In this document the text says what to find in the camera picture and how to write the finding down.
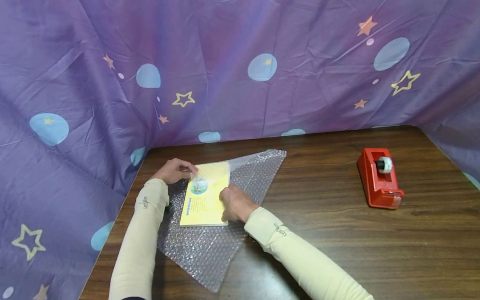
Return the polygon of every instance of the yellow book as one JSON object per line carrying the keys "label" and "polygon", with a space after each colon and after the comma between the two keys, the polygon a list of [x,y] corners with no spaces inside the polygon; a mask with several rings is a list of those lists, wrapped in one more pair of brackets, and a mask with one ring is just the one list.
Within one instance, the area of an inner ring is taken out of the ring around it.
{"label": "yellow book", "polygon": [[225,207],[220,192],[230,182],[228,162],[197,165],[198,175],[190,179],[180,218],[180,226],[224,226]]}

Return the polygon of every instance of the tape roll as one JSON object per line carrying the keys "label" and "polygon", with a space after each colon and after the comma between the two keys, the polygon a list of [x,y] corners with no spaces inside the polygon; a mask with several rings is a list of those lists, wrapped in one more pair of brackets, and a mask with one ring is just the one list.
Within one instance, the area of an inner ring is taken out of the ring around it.
{"label": "tape roll", "polygon": [[378,160],[383,161],[384,163],[383,169],[378,169],[378,172],[382,174],[389,174],[393,167],[392,159],[387,156],[382,156]]}

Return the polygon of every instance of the hand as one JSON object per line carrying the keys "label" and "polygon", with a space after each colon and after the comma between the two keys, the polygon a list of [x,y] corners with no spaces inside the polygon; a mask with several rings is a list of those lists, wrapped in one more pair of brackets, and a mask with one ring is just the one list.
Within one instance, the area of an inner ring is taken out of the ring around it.
{"label": "hand", "polygon": [[[182,172],[180,167],[186,167],[190,172]],[[173,184],[180,179],[190,178],[190,173],[197,175],[198,168],[188,161],[174,158],[169,160],[160,170],[158,170],[152,178],[163,180],[166,184]]]}
{"label": "hand", "polygon": [[250,215],[259,207],[253,203],[249,195],[239,189],[235,184],[224,188],[220,193],[220,200],[225,205],[222,221],[238,221],[247,222]]}

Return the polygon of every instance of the book illustration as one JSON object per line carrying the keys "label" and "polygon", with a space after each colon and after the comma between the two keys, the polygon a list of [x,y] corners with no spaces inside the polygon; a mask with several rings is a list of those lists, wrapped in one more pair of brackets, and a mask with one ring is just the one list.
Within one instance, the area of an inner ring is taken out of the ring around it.
{"label": "book illustration", "polygon": [[200,195],[208,189],[208,182],[205,179],[195,179],[192,183],[190,191],[195,195]]}

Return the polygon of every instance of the person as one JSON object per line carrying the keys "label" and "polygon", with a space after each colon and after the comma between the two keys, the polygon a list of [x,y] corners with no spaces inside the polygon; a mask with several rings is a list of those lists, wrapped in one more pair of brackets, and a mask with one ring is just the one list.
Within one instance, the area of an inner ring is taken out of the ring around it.
{"label": "person", "polygon": [[[109,300],[151,300],[157,232],[169,204],[168,184],[196,175],[198,168],[169,160],[140,190],[110,281]],[[222,218],[245,230],[272,254],[314,300],[373,300],[359,283],[320,250],[291,232],[276,216],[231,184],[220,194]]]}

